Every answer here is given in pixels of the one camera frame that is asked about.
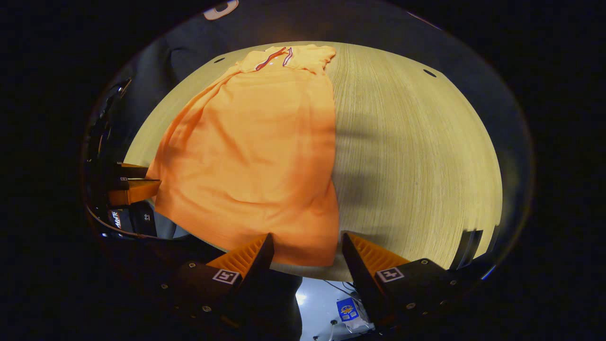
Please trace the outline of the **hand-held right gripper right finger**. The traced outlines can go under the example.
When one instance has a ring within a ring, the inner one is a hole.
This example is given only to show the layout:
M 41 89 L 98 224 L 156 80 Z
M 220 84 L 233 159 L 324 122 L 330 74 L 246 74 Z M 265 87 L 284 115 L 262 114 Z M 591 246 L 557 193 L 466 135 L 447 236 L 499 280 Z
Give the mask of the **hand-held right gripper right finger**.
M 423 327 L 472 289 L 472 279 L 431 259 L 409 261 L 353 233 L 342 254 L 370 320 L 377 327 Z

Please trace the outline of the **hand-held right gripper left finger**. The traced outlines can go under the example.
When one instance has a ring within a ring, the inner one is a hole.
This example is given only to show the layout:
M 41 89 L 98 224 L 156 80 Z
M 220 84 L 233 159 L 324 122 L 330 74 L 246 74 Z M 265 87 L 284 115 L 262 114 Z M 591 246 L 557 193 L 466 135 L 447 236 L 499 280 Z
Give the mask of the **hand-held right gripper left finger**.
M 185 318 L 240 328 L 252 316 L 256 290 L 274 254 L 267 233 L 206 263 L 188 259 L 160 284 L 161 300 Z

